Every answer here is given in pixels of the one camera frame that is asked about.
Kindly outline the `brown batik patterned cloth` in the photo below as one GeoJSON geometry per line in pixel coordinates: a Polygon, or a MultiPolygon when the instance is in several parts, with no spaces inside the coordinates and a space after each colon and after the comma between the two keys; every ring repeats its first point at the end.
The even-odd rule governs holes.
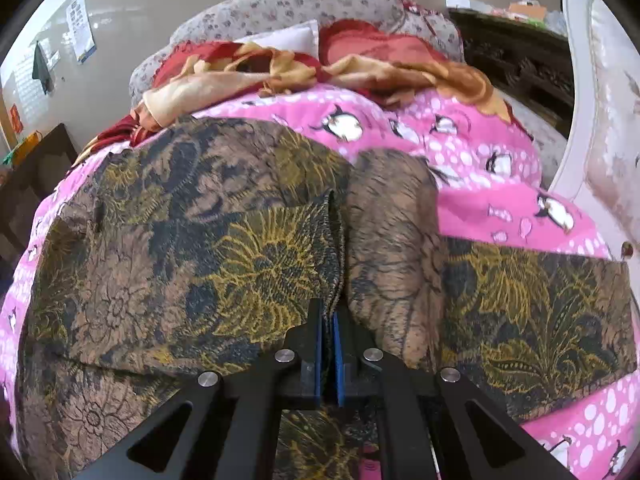
{"type": "Polygon", "coordinates": [[[637,366],[626,266],[460,240],[438,172],[349,162],[261,120],[184,118],[108,156],[43,244],[18,346],[17,441],[69,479],[204,370],[230,375],[340,304],[385,351],[457,365],[516,420],[637,366]]]}

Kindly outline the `pink penguin bedsheet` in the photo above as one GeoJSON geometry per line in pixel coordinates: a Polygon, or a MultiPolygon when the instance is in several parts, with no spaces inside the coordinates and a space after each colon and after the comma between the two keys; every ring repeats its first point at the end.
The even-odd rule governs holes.
{"type": "MultiPolygon", "coordinates": [[[[400,151],[424,159],[437,170],[442,235],[500,247],[557,249],[571,256],[583,254],[618,262],[611,258],[588,214],[540,187],[540,160],[521,127],[483,116],[473,107],[441,98],[432,90],[421,92],[394,114],[354,92],[320,86],[276,98],[250,94],[185,118],[273,122],[349,162],[371,150],[400,151]]],[[[4,302],[1,357],[9,365],[14,389],[11,412],[16,440],[18,346],[44,241],[63,207],[108,156],[117,154],[89,162],[61,183],[53,211],[35,230],[35,247],[24,255],[4,302]]],[[[576,477],[613,479],[637,445],[638,365],[564,408],[518,422],[576,477]]]]}

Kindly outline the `dark wooden side table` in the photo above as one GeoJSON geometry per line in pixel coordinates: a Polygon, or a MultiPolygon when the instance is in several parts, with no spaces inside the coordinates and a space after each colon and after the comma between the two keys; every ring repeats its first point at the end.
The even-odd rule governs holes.
{"type": "Polygon", "coordinates": [[[16,216],[15,199],[28,188],[35,193],[40,202],[53,192],[55,183],[47,183],[42,171],[44,160],[51,156],[66,158],[63,174],[66,174],[77,158],[76,148],[62,122],[42,138],[1,185],[1,237],[12,247],[11,257],[3,258],[2,261],[12,268],[16,265],[17,258],[26,250],[24,238],[10,226],[10,221],[16,216]]]}

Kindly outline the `dark carved wooden cabinet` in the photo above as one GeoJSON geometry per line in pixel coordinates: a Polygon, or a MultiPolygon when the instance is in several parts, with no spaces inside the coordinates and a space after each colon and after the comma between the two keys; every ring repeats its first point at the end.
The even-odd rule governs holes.
{"type": "Polygon", "coordinates": [[[568,136],[575,91],[567,39],[477,11],[450,9],[448,14],[459,29],[465,61],[568,136]]]}

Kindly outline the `red and gold blanket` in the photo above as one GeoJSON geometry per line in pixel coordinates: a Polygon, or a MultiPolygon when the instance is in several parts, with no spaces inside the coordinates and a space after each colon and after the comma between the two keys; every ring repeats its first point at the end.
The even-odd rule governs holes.
{"type": "Polygon", "coordinates": [[[480,114],[512,122],[510,106],[474,67],[448,60],[426,40],[388,34],[358,20],[321,29],[319,53],[311,55],[254,42],[186,41],[156,70],[152,86],[129,114],[95,136],[77,156],[83,162],[102,148],[136,146],[177,118],[255,91],[277,96],[319,82],[354,90],[385,108],[411,102],[422,89],[474,106],[480,114]]]}

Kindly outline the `white pillow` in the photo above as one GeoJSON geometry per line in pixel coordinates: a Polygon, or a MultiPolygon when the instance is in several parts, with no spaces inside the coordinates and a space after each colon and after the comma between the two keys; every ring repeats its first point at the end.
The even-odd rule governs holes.
{"type": "Polygon", "coordinates": [[[258,34],[235,39],[235,42],[257,44],[259,47],[282,51],[289,50],[319,58],[319,24],[317,20],[310,20],[273,32],[258,32],[258,34]]]}

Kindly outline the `dark hanging cloth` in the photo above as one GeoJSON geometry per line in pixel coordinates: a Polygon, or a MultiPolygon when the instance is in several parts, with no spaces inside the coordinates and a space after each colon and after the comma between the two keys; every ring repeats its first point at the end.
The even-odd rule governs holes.
{"type": "Polygon", "coordinates": [[[34,60],[32,61],[32,79],[40,82],[42,92],[45,96],[53,90],[53,79],[49,70],[48,61],[40,44],[35,44],[34,60]]]}

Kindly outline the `grey floral pillow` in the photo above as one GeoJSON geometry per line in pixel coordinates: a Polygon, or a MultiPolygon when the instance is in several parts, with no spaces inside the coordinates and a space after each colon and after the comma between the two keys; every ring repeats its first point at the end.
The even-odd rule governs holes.
{"type": "Polygon", "coordinates": [[[131,103],[137,104],[151,88],[155,73],[177,44],[239,39],[310,20],[324,27],[345,18],[368,22],[383,32],[418,36],[450,60],[464,60],[454,22],[414,0],[224,0],[180,24],[166,47],[134,69],[129,81],[131,103]]]}

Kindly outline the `wall calendar poster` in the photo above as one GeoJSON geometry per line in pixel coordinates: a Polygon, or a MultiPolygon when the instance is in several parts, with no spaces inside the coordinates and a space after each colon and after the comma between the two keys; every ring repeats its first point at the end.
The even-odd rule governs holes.
{"type": "Polygon", "coordinates": [[[84,64],[96,50],[86,0],[72,0],[65,10],[70,42],[78,64],[84,64]]]}

